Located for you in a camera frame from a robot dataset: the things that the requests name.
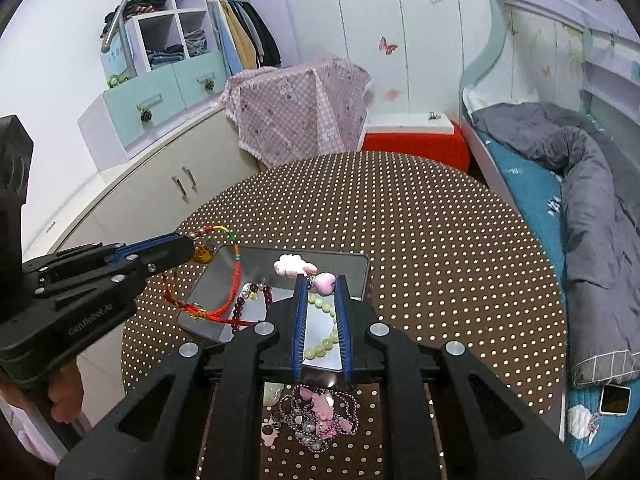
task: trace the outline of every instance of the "round table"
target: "round table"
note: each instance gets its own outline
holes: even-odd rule
[[[320,156],[233,186],[177,231],[212,224],[229,226],[241,244],[368,254],[367,300],[380,321],[431,346],[462,341],[540,415],[561,390],[566,330],[549,261],[522,218],[458,170],[399,153]],[[180,268],[179,299],[204,269]],[[126,323],[126,390],[190,339],[163,292],[152,280]],[[378,387],[354,394],[356,436],[338,437],[318,456],[285,428],[272,449],[262,446],[262,478],[384,476]]]

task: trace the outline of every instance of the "yellow shirt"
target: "yellow shirt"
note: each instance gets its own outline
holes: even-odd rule
[[[226,21],[231,29],[231,38],[234,40],[234,44],[236,45],[236,50],[238,51],[238,57],[240,58],[240,63],[242,63],[242,68],[245,70],[249,68],[258,68],[254,44],[251,43],[249,36],[244,31],[244,28],[242,28],[242,25],[240,25],[240,22],[231,9],[229,2],[220,0],[220,5],[222,5],[222,9],[225,11]]]

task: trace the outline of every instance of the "screw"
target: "screw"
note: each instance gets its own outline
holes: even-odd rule
[[[274,330],[276,330],[276,327],[274,327],[273,323],[269,323],[268,321],[262,321],[255,325],[254,330],[255,330],[255,333],[257,333],[258,335],[269,335]]]
[[[462,355],[465,353],[465,346],[460,341],[449,341],[444,349],[447,353],[455,356]]]
[[[185,343],[180,347],[180,355],[182,357],[193,357],[200,350],[199,346],[196,343]]]
[[[389,327],[384,323],[374,323],[369,327],[369,332],[378,337],[383,337],[389,333]]]

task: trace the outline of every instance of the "smartphone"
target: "smartphone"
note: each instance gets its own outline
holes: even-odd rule
[[[600,413],[603,415],[626,415],[629,412],[631,388],[607,384],[600,394]]]

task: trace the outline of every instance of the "light blue shirt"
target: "light blue shirt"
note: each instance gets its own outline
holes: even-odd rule
[[[224,17],[222,6],[217,0],[207,0],[207,6],[209,7],[209,13],[211,19],[216,24],[220,33],[220,43],[222,47],[222,55],[225,58],[226,65],[231,75],[236,75],[244,70],[240,58],[238,57],[238,51],[234,40],[231,38],[231,31],[229,30],[228,23]]]

